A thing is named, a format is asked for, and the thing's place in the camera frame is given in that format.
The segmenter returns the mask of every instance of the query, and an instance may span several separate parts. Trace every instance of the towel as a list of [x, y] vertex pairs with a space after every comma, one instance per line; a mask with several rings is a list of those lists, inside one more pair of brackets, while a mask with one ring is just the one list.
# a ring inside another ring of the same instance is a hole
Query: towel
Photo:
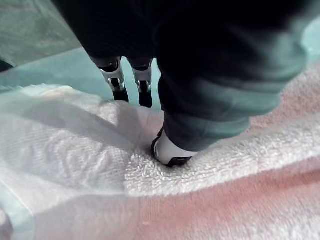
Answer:
[[315, 63], [276, 111], [175, 168], [149, 152], [161, 111], [68, 86], [0, 95], [0, 236], [319, 239], [319, 75]]

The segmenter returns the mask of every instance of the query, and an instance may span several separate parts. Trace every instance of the pink towel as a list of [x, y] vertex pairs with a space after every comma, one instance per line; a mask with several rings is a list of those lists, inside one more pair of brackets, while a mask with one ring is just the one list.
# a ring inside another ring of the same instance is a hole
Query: pink towel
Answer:
[[160, 111], [63, 86], [0, 96], [12, 239], [320, 239], [319, 66], [248, 132], [175, 169], [149, 154]]

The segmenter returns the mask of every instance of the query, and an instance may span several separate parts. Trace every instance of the silver metal part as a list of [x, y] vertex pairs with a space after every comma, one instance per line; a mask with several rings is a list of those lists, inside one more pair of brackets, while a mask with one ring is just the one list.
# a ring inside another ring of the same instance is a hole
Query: silver metal part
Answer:
[[[121, 92], [125, 89], [125, 77], [121, 67], [121, 62], [118, 60], [118, 68], [115, 71], [104, 71], [100, 69], [107, 84], [109, 84], [112, 92]], [[113, 85], [112, 79], [118, 80], [118, 86]]]
[[134, 75], [134, 79], [135, 79], [135, 83], [138, 86], [138, 90], [140, 93], [142, 93], [142, 88], [141, 88], [141, 84], [142, 82], [147, 82], [147, 92], [151, 91], [151, 77], [152, 77], [152, 68], [151, 68], [151, 64], [148, 67], [147, 70], [136, 70], [133, 68], [133, 75]]

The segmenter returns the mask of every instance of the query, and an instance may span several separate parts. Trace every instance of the dark gray fabric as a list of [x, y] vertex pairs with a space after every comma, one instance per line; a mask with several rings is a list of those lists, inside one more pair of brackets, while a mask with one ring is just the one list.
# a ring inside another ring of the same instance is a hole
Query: dark gray fabric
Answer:
[[165, 131], [192, 152], [279, 105], [320, 12], [318, 0], [54, 1], [92, 57], [157, 58]]
[[274, 110], [305, 68], [301, 38], [319, 9], [316, 0], [193, 1], [162, 23], [159, 96], [171, 141], [201, 151]]

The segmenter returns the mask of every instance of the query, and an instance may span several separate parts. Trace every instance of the teal surface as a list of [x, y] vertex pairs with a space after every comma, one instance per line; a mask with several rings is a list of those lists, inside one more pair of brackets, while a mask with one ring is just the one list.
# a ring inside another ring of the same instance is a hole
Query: teal surface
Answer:
[[[132, 68], [124, 57], [121, 61], [129, 101], [139, 105], [138, 88]], [[160, 109], [158, 81], [160, 71], [157, 61], [152, 62], [153, 108]], [[0, 73], [0, 93], [29, 85], [67, 85], [84, 93], [112, 100], [113, 94], [100, 70], [92, 63], [83, 48], [47, 57]]]

